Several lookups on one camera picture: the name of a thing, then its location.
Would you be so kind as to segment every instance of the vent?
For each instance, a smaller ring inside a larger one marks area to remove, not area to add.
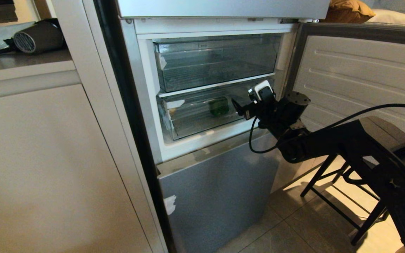
[[[35,41],[27,33],[17,32],[13,36],[13,42],[24,53],[33,53],[35,51]]]

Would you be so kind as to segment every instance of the refrigerator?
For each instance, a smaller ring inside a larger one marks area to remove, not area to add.
[[[264,212],[281,157],[249,150],[252,128],[254,149],[276,140],[239,117],[231,99],[249,103],[248,90],[264,80],[276,99],[304,93],[311,131],[405,103],[405,27],[319,23],[328,4],[118,0],[119,19],[100,13],[171,251],[215,252]],[[405,109],[371,114],[405,131]]]

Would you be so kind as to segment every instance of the cushion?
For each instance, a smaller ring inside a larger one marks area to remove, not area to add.
[[[361,24],[374,17],[373,10],[359,0],[331,0],[326,19],[320,22]]]
[[[376,16],[368,22],[405,25],[405,14],[387,9],[373,9]]]

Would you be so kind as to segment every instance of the black cable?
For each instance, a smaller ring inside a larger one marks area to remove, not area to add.
[[[352,118],[354,118],[354,117],[359,116],[360,114],[364,114],[364,113],[366,113],[366,112],[371,112],[371,111],[374,111],[374,110],[378,110],[378,109],[382,109],[382,108],[387,108],[387,107],[404,107],[404,108],[405,108],[405,104],[381,104],[381,105],[378,105],[378,106],[373,106],[373,107],[370,107],[370,108],[368,108],[368,109],[362,110],[362,111],[360,111],[360,112],[356,112],[355,114],[352,114],[352,115],[350,115],[350,116],[348,116],[348,117],[346,117],[346,118],[344,118],[344,119],[341,119],[341,120],[339,120],[339,121],[337,121],[337,122],[335,122],[335,123],[333,123],[333,124],[331,124],[331,125],[328,125],[328,126],[325,127],[325,128],[321,128],[321,129],[318,130],[318,131],[325,130],[325,129],[329,129],[329,128],[333,128],[333,127],[335,127],[336,125],[339,125],[339,124],[341,124],[341,123],[343,123],[343,122],[345,122],[345,121],[348,121],[348,120],[350,120],[350,119],[352,119]]]
[[[252,144],[251,144],[251,141],[252,141],[252,130],[254,130],[254,125],[256,124],[256,120],[257,120],[257,116],[256,116],[256,117],[254,118],[254,120],[252,121],[251,131],[249,131],[249,149],[250,149],[252,152],[256,153],[256,154],[264,154],[264,153],[270,152],[270,151],[272,151],[273,149],[277,148],[277,147],[278,147],[278,146],[277,146],[277,143],[276,143],[276,145],[274,145],[273,147],[271,147],[271,148],[269,148],[269,149],[267,149],[267,150],[263,150],[263,151],[257,151],[257,150],[254,150],[254,149],[252,148]]]

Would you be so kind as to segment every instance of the green object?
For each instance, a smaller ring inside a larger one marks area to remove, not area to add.
[[[215,117],[225,115],[229,112],[228,99],[220,97],[209,101],[210,113]]]

